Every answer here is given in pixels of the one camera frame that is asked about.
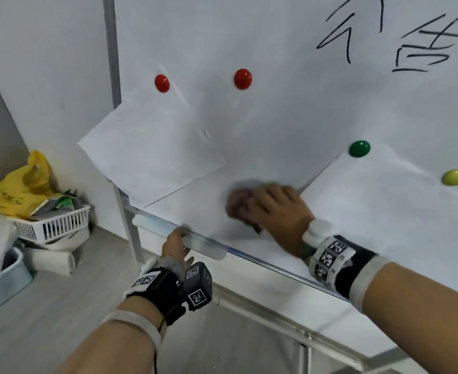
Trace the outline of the person's left hand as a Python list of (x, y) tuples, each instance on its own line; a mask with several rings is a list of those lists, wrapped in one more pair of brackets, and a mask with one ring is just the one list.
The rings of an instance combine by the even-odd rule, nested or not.
[(140, 274), (146, 274), (160, 268), (172, 271), (179, 280), (183, 280), (187, 270), (183, 268), (184, 257), (190, 253), (190, 249), (183, 244), (183, 237), (187, 234), (181, 228), (171, 232), (162, 247), (162, 254), (159, 259), (153, 257), (140, 267)]

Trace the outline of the person's right hand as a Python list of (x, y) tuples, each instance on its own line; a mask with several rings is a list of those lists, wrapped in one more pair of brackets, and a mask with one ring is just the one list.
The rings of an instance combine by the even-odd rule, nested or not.
[(289, 254), (300, 257), (302, 236), (315, 219), (291, 186), (272, 183), (255, 188), (247, 202), (246, 217), (269, 232)]

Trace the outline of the white whiteboard pen tray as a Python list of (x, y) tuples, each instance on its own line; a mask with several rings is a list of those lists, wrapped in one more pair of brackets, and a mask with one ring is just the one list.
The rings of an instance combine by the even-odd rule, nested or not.
[[(174, 223), (150, 214), (147, 216), (136, 214), (132, 219), (132, 223), (136, 227), (155, 233), (164, 238), (168, 237), (171, 232), (179, 228), (179, 226)], [(200, 253), (213, 260), (220, 261), (226, 257), (225, 248), (195, 232), (188, 232), (187, 235), (182, 238), (182, 242), (183, 245), (191, 249), (191, 251)]]

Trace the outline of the maroon wiping cloth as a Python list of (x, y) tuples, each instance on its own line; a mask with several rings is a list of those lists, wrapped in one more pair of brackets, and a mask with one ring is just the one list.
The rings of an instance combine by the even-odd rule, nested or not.
[(249, 210), (248, 202), (252, 198), (255, 189), (256, 187), (254, 186), (239, 186), (234, 188), (227, 197), (225, 212), (230, 219), (240, 221), (252, 228), (257, 235), (260, 235), (262, 232), (260, 226), (247, 217)]

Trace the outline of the person's left forearm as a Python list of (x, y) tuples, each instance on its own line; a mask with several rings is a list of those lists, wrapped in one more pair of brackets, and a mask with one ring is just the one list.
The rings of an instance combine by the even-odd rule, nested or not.
[(55, 374), (151, 374), (155, 347), (141, 329), (119, 320), (100, 324)]

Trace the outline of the person's right forearm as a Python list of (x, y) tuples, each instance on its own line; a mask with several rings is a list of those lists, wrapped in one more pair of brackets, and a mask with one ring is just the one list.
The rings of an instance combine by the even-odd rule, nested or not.
[(395, 263), (373, 278), (363, 314), (429, 374), (458, 374), (458, 292)]

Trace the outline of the grey metal whiteboard stand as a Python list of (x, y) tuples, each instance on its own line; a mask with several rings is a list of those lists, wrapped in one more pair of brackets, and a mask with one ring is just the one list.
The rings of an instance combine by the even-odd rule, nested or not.
[[(115, 0), (102, 0), (102, 3), (106, 27), (112, 101), (113, 108), (116, 109), (122, 102), (122, 91)], [(133, 224), (133, 218), (138, 215), (140, 218), (145, 219), (152, 225), (147, 231), (154, 233), (156, 236), (160, 235), (160, 227), (167, 227), (172, 224), (151, 213), (133, 207), (130, 204), (129, 196), (123, 190), (116, 184), (113, 184), (113, 188), (132, 255), (138, 263), (141, 263), (144, 259), (145, 249), (141, 246), (139, 229)], [(281, 333), (293, 339), (299, 353), (298, 366), (293, 368), (293, 371), (298, 374), (309, 374), (311, 349), (315, 349), (346, 365), (346, 368), (335, 371), (333, 374), (395, 374), (395, 365), (409, 358), (399, 347), (392, 348), (371, 358), (364, 358), (359, 353), (349, 352), (346, 347), (335, 342), (329, 342), (319, 333), (307, 329), (269, 308), (250, 301), (220, 285), (214, 285), (212, 304), (231, 310), (248, 320), (252, 320), (274, 332)]]

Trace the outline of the white magnetic whiteboard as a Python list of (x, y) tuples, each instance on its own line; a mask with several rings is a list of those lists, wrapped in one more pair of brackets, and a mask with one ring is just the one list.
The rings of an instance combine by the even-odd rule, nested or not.
[(302, 264), (229, 221), (233, 188), (301, 190), (357, 140), (440, 182), (458, 169), (458, 0), (115, 0), (115, 11), (122, 96), (163, 65), (226, 160), (149, 206), (129, 199), (141, 211), (308, 283)]

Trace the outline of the green round magnet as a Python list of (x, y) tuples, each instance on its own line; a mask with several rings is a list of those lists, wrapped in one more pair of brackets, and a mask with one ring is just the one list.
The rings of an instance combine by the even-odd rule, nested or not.
[(357, 140), (350, 145), (348, 149), (348, 154), (354, 158), (361, 158), (368, 155), (370, 153), (370, 150), (371, 144), (368, 141)]

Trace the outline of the white paper sheet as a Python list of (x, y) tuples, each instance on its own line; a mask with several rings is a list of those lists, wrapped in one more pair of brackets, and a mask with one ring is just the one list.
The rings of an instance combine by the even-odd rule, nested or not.
[(381, 144), (342, 153), (301, 196), (335, 234), (458, 291), (458, 187)]
[[(160, 93), (157, 74), (170, 81)], [(223, 168), (226, 160), (166, 68), (148, 70), (79, 147), (132, 203), (146, 207)]]

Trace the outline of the green packet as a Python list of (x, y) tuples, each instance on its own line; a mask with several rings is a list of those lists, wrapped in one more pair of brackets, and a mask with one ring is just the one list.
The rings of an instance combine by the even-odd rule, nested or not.
[(55, 203), (54, 210), (75, 211), (80, 207), (80, 200), (72, 195), (64, 194)]

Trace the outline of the white plastic basket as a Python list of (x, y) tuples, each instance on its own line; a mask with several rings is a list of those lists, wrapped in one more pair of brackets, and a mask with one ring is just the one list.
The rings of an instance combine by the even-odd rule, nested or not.
[(90, 205), (74, 211), (57, 212), (38, 221), (8, 217), (16, 227), (20, 239), (45, 244), (88, 227)]

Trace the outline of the light blue plastic bin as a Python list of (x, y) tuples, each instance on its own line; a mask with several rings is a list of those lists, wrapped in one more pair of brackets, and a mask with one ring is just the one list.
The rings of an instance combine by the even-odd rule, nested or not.
[(24, 263), (24, 255), (17, 247), (6, 253), (3, 264), (7, 266), (0, 272), (0, 306), (33, 281)]

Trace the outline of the yellow plastic bag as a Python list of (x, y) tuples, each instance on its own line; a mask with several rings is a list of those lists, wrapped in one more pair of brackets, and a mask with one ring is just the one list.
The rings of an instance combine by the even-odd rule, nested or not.
[(38, 150), (31, 151), (27, 164), (0, 182), (0, 214), (28, 219), (43, 203), (60, 196), (51, 187), (51, 174), (45, 155)]

